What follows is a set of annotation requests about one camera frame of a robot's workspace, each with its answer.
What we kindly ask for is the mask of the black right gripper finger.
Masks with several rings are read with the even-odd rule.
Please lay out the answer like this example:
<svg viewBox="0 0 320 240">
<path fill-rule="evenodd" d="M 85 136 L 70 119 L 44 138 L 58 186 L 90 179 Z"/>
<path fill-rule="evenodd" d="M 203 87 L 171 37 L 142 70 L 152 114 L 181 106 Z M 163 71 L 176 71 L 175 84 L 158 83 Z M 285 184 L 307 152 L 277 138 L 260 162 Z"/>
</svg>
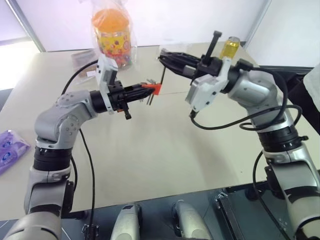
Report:
<svg viewBox="0 0 320 240">
<path fill-rule="evenodd" d="M 184 52 L 171 52 L 163 48 L 160 51 L 160 59 L 178 62 L 184 65 L 197 65 L 200 62 L 200 58 L 184 53 Z"/>
<path fill-rule="evenodd" d="M 192 78 L 194 76 L 195 68 L 198 64 L 197 58 L 189 57 L 160 56 L 158 60 L 164 67 L 185 78 Z"/>
</svg>

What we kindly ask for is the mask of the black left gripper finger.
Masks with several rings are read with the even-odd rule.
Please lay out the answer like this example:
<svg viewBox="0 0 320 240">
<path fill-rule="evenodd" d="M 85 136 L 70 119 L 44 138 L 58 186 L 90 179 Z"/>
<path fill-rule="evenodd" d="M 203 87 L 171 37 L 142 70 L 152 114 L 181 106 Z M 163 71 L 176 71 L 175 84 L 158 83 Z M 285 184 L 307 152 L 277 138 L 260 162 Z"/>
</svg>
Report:
<svg viewBox="0 0 320 240">
<path fill-rule="evenodd" d="M 125 94 L 124 100 L 126 102 L 139 101 L 141 99 L 147 98 L 151 94 L 152 94 L 151 91 L 130 91 Z"/>
<path fill-rule="evenodd" d="M 134 84 L 124 88 L 126 93 L 150 93 L 151 89 L 145 87 L 145 84 Z"/>
</svg>

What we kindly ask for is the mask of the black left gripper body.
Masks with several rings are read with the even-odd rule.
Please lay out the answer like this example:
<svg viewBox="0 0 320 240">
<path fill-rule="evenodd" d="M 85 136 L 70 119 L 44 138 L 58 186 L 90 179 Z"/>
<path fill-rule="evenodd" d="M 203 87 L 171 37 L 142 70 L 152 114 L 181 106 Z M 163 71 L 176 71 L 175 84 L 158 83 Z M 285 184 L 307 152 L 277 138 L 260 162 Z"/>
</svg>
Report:
<svg viewBox="0 0 320 240">
<path fill-rule="evenodd" d="M 125 119 L 131 119 L 132 116 L 129 113 L 128 107 L 128 95 L 133 90 L 133 87 L 123 87 L 120 81 L 115 81 L 114 85 L 108 86 L 108 89 L 108 98 L 110 100 L 112 110 L 117 112 L 124 112 Z"/>
</svg>

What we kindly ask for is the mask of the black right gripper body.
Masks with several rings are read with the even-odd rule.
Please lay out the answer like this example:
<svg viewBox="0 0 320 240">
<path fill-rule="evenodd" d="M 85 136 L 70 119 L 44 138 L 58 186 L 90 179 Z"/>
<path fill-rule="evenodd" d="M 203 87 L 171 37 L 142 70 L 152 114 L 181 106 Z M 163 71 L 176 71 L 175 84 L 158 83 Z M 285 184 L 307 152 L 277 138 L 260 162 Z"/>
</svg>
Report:
<svg viewBox="0 0 320 240">
<path fill-rule="evenodd" d="M 213 38 L 207 49 L 205 55 L 200 58 L 200 62 L 197 64 L 195 72 L 192 76 L 192 79 L 199 78 L 206 74 L 210 74 L 214 77 L 217 77 L 222 68 L 223 61 L 218 57 L 211 57 L 213 50 L 218 42 L 218 39 L 222 36 L 220 31 L 215 30 L 213 33 Z"/>
</svg>

